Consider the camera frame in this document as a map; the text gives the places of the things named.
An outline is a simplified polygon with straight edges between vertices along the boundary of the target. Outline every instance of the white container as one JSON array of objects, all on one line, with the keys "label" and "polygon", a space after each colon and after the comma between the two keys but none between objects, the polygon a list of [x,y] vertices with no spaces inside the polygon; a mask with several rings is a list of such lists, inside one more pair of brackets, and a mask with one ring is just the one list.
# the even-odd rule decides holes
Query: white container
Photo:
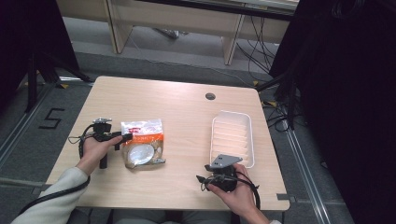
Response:
[{"label": "white container", "polygon": [[251,168],[254,165],[251,119],[247,114],[221,110],[212,122],[210,163],[219,155],[241,157],[238,162]]}]

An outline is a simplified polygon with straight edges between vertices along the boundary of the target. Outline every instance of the person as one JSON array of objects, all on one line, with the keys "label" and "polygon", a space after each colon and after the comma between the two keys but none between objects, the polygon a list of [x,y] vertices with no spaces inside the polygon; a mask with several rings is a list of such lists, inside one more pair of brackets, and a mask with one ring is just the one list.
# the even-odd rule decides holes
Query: person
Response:
[{"label": "person", "polygon": [[[49,195],[54,192],[61,190],[70,189],[79,186],[87,181],[89,175],[96,169],[99,161],[107,154],[108,149],[116,145],[122,140],[121,136],[112,138],[105,142],[97,142],[94,138],[87,138],[84,142],[84,153],[78,164],[69,168],[60,176],[58,181],[43,192],[42,196]],[[248,171],[243,165],[234,165],[237,172],[240,172],[248,176]],[[210,191],[219,196],[224,203],[238,216],[244,218],[249,224],[276,224],[277,221],[270,222],[268,218],[256,208],[254,203],[253,193],[249,186],[238,182],[236,189],[232,192],[224,192],[214,185],[207,186]],[[22,214],[17,216],[12,224],[22,223],[66,223],[70,217],[70,214],[75,209],[79,197],[85,192],[86,188],[80,189],[76,192],[64,195],[62,197],[54,198],[42,203],[37,203],[32,207],[28,208]],[[116,217],[114,223],[143,223],[141,220],[136,221],[135,217],[130,218],[128,211],[131,210],[115,210]],[[198,216],[200,220],[197,222],[190,223],[215,223],[211,222],[210,218],[218,219],[216,223],[229,223],[229,220],[225,219],[221,222],[220,219],[224,217],[226,213],[213,212],[213,216],[205,215],[206,220],[202,219],[202,216]],[[183,214],[183,219],[195,218],[199,215],[199,212],[186,212]]]}]

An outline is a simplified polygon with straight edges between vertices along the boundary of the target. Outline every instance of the white sleeve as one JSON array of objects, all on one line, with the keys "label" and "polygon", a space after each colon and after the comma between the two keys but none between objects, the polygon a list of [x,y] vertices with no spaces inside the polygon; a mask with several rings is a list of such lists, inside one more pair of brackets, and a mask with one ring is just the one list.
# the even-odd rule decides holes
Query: white sleeve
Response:
[{"label": "white sleeve", "polygon": [[[77,167],[70,168],[64,171],[58,181],[48,188],[41,197],[64,189],[71,189],[84,183],[87,179],[88,176]],[[85,192],[85,190],[86,188],[64,195],[63,197],[38,203],[15,218],[12,224],[66,223],[70,217],[70,213],[75,209],[79,197]]]}]

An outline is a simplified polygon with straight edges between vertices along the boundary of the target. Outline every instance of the wooden table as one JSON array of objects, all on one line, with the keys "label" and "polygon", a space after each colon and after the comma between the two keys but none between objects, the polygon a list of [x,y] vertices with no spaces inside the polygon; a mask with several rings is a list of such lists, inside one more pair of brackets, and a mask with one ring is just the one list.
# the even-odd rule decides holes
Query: wooden table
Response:
[{"label": "wooden table", "polygon": [[[216,95],[207,100],[207,93]],[[79,136],[97,118],[112,118],[112,132],[122,121],[161,119],[165,164],[149,170],[125,168],[120,151],[110,150],[108,167],[97,169],[78,206],[107,208],[227,210],[211,192],[202,192],[196,175],[209,176],[212,119],[228,110],[250,115],[255,165],[248,169],[260,185],[262,210],[284,211],[289,201],[258,93],[253,89],[121,77],[99,77],[70,136]],[[78,146],[65,142],[47,184],[77,164]]]}]

